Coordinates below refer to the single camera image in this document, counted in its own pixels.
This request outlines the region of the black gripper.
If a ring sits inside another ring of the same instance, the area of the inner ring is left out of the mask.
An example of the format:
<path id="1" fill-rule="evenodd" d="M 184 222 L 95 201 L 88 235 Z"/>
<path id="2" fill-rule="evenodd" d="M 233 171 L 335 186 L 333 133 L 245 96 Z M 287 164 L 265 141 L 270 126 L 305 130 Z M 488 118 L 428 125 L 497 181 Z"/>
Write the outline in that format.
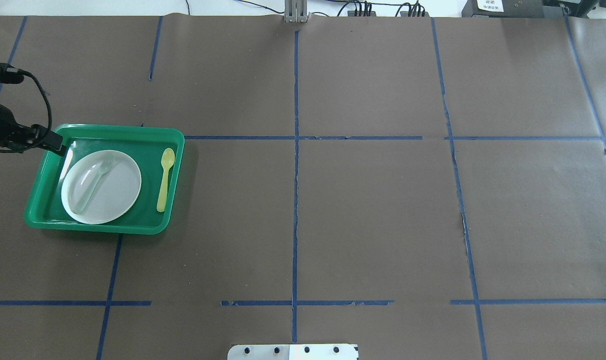
<path id="1" fill-rule="evenodd" d="M 68 152 L 63 137 L 42 125 L 33 128 L 17 123 L 13 112 L 0 104 L 0 153 L 23 153 L 40 148 L 65 157 Z"/>

